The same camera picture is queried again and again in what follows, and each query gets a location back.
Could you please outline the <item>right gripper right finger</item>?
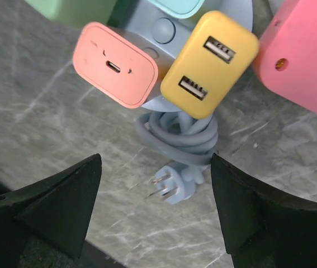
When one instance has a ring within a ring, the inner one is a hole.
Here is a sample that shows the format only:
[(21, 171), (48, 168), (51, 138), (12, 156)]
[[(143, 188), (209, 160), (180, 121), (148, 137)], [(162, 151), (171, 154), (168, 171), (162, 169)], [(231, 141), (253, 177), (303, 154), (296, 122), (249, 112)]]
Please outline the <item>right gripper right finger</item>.
[(317, 267), (317, 202), (279, 190), (219, 155), (211, 180), (234, 267)]

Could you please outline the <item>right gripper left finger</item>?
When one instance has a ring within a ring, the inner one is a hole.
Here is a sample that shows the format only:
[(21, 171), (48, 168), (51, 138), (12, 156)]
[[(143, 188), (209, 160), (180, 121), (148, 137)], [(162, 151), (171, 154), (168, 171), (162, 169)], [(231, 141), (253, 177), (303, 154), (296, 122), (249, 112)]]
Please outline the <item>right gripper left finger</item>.
[(0, 267), (74, 267), (101, 175), (94, 154), (18, 190), (0, 185)]

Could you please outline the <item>yellow usb charger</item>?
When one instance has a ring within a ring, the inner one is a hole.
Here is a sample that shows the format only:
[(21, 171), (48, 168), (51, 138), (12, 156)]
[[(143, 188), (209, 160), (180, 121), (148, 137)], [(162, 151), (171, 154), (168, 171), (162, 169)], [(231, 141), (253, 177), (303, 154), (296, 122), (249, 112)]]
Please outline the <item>yellow usb charger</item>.
[(195, 119), (213, 114), (228, 91), (256, 58), (259, 41), (219, 11), (198, 21), (166, 73), (162, 96)]

